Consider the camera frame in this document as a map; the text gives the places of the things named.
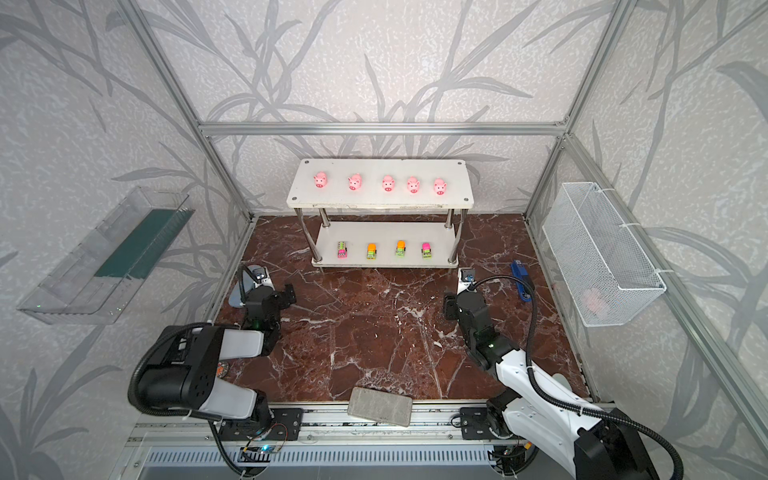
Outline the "pink green toy truck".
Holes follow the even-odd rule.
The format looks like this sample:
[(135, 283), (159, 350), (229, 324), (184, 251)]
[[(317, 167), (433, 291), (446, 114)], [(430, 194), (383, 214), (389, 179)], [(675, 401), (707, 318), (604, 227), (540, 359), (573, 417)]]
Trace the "pink green toy truck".
[(337, 245), (337, 258), (346, 259), (348, 255), (347, 245), (344, 241), (339, 241)]

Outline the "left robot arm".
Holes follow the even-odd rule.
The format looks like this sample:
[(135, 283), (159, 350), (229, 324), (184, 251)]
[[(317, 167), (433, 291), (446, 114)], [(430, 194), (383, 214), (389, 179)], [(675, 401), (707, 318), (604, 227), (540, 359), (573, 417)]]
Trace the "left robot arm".
[(270, 429), (266, 394), (218, 377), (217, 369), (226, 360), (269, 355), (280, 338), (281, 312), (297, 302), (296, 293), (287, 284), (283, 291), (260, 285), (241, 295), (242, 329), (203, 322), (165, 328), (131, 376), (129, 403), (151, 416), (242, 423), (257, 434)]

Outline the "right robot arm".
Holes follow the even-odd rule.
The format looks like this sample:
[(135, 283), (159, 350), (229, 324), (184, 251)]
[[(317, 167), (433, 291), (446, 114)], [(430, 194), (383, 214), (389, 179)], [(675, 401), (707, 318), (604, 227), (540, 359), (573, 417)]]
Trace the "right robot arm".
[(531, 442), (575, 479), (657, 478), (643, 443), (649, 438), (669, 455), (672, 478), (683, 478), (682, 457), (669, 441), (619, 409), (592, 405), (533, 362), (536, 305), (520, 347), (495, 329), (481, 284), (473, 270), (460, 270), (457, 291), (445, 296), (443, 309), (458, 323), (469, 357), (505, 387), (488, 403), (495, 434)]

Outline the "pink toy pig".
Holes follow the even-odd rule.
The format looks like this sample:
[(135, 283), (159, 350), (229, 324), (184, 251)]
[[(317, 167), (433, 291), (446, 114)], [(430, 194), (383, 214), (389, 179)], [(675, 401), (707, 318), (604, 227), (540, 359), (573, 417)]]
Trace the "pink toy pig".
[(362, 186), (362, 176), (353, 174), (348, 178), (348, 187), (351, 191), (359, 190)]
[(385, 192), (392, 192), (395, 188), (395, 180), (390, 175), (385, 175), (382, 179), (382, 188)]
[(433, 190), (438, 196), (445, 195), (447, 192), (447, 183), (442, 178), (437, 178), (434, 181)]
[(411, 194), (418, 193), (420, 190), (420, 180), (415, 176), (409, 177), (406, 181), (406, 188)]
[(317, 188), (324, 188), (328, 184), (328, 177), (324, 171), (317, 172), (313, 176), (314, 184)]

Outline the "pink green mixer truck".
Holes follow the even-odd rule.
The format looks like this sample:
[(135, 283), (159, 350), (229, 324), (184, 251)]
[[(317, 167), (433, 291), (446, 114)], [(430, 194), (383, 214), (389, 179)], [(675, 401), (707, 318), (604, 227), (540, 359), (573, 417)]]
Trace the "pink green mixer truck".
[(423, 259), (429, 259), (432, 257), (432, 248), (429, 242), (424, 242), (422, 244), (421, 255)]

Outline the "orange green toy truck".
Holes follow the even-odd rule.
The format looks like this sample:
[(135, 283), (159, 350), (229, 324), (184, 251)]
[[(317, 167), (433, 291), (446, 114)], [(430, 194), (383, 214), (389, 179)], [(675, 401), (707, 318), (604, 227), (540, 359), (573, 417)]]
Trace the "orange green toy truck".
[(377, 254), (378, 254), (377, 245), (375, 243), (369, 243), (366, 250), (366, 259), (376, 260)]

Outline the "orange green mixer truck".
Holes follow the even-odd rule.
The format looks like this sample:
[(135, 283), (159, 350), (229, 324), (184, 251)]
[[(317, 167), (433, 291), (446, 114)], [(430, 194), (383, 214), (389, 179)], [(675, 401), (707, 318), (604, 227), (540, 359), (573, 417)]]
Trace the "orange green mixer truck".
[(398, 258), (404, 258), (406, 254), (407, 244), (404, 240), (399, 240), (396, 244), (395, 256)]

